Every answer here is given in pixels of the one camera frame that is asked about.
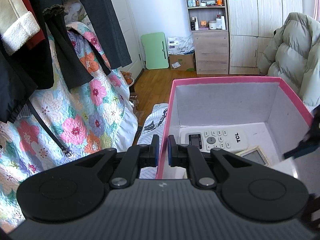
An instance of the shelf cabinet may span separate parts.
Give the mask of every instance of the shelf cabinet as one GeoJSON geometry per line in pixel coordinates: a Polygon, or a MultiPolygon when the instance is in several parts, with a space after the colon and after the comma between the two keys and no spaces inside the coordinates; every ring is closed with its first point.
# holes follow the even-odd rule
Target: shelf cabinet
{"type": "Polygon", "coordinates": [[[228,32],[194,33],[197,74],[228,74],[228,32]]]}
{"type": "Polygon", "coordinates": [[[189,28],[193,34],[196,53],[197,74],[228,74],[229,73],[229,33],[227,2],[222,6],[188,7],[189,28]],[[191,19],[197,17],[199,26],[201,21],[214,21],[221,13],[225,17],[226,30],[191,30],[191,19]]]}

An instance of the label sticker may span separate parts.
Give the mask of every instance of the label sticker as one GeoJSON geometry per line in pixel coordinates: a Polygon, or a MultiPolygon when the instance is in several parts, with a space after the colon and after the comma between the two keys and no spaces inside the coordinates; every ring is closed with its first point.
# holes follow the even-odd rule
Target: label sticker
{"type": "Polygon", "coordinates": [[[173,68],[177,68],[177,67],[180,67],[181,65],[179,64],[179,62],[176,62],[176,63],[173,63],[172,64],[172,67],[173,68]]]}

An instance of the wooden shelf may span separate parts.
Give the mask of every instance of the wooden shelf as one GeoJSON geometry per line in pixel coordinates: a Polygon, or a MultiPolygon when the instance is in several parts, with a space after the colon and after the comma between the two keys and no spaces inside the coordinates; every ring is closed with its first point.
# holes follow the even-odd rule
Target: wooden shelf
{"type": "Polygon", "coordinates": [[[215,5],[215,6],[196,6],[196,7],[188,7],[188,9],[204,9],[204,8],[225,8],[225,6],[215,5]]]}
{"type": "Polygon", "coordinates": [[[227,30],[198,30],[198,31],[191,31],[192,33],[204,33],[204,32],[228,32],[227,30]]]}

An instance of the pink box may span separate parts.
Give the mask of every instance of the pink box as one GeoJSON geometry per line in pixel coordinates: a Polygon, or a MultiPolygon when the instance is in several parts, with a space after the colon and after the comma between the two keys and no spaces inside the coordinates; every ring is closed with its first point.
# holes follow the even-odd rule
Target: pink box
{"type": "MultiPolygon", "coordinates": [[[[157,179],[181,179],[185,170],[168,164],[167,138],[180,142],[184,127],[239,125],[250,146],[263,145],[273,164],[294,149],[312,122],[299,97],[277,77],[212,77],[174,80],[160,149],[157,179]]],[[[294,160],[298,178],[320,193],[320,152],[294,160]]]]}

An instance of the white fleece cuff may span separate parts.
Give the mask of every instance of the white fleece cuff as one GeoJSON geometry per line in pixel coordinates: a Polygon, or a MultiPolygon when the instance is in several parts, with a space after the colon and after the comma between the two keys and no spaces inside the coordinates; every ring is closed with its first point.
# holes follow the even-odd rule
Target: white fleece cuff
{"type": "Polygon", "coordinates": [[[4,49],[9,55],[12,55],[39,31],[40,27],[33,14],[25,13],[2,35],[4,49]]]}

